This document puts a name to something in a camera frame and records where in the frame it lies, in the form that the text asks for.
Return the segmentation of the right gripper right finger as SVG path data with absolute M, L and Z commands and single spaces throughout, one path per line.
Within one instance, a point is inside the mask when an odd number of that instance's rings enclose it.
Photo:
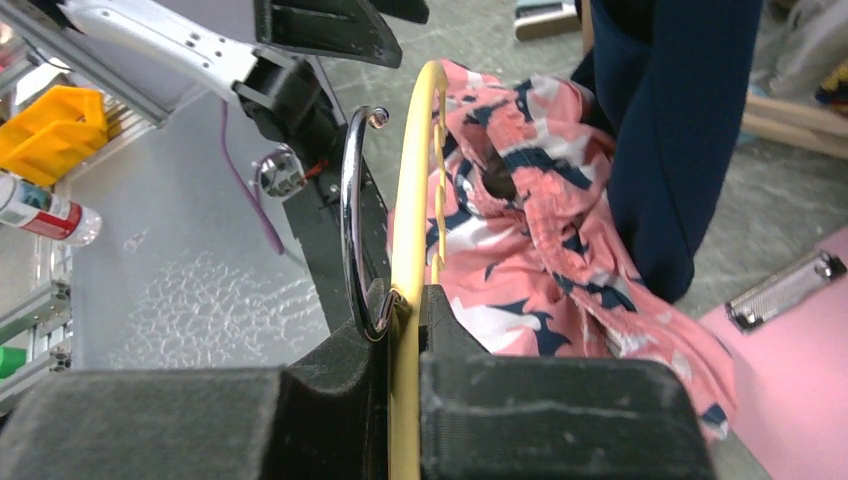
M 494 356 L 424 288 L 426 479 L 712 479 L 687 392 L 654 361 Z

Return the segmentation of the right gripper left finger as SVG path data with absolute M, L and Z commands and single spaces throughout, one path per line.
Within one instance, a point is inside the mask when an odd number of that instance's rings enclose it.
M 385 479 L 387 351 L 345 322 L 289 367 L 77 371 L 1 431 L 5 479 Z

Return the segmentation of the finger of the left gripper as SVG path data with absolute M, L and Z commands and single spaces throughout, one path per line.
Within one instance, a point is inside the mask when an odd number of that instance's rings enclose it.
M 403 51 L 369 1 L 255 0 L 256 40 L 287 51 L 396 69 Z
M 370 0 L 381 13 L 416 24 L 429 21 L 430 9 L 426 0 Z

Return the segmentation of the pink patterned shorts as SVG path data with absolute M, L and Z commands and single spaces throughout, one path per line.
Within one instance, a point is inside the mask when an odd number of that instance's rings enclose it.
M 535 75 L 509 87 L 442 60 L 446 139 L 428 176 L 444 216 L 429 255 L 459 323 L 496 355 L 654 361 L 685 386 L 708 439 L 737 410 L 731 356 L 651 293 L 616 232 L 606 187 L 612 137 L 589 125 L 591 93 Z

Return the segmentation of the yellow hanger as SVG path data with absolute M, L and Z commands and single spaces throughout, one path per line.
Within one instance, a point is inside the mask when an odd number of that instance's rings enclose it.
M 426 280 L 438 281 L 444 266 L 444 190 L 428 196 L 428 176 L 446 174 L 448 79 L 437 60 L 418 74 L 408 106 L 398 177 L 399 197 L 391 235 L 390 285 L 381 312 L 372 318 L 365 300 L 367 282 L 360 233 L 362 147 L 368 128 L 388 121 L 382 107 L 363 106 L 349 122 L 344 140 L 340 194 L 340 238 L 349 305 L 360 334 L 388 349 L 387 460 L 391 479 L 418 479 L 420 464 L 419 323 Z

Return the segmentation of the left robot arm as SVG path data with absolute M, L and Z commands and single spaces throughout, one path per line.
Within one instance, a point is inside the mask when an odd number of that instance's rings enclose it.
M 320 84 L 294 54 L 396 69 L 403 50 L 391 16 L 425 24 L 424 1 L 256 1 L 255 42 L 233 40 L 155 1 L 32 1 L 57 28 L 157 59 L 239 104 L 261 135 L 292 143 L 306 134 Z

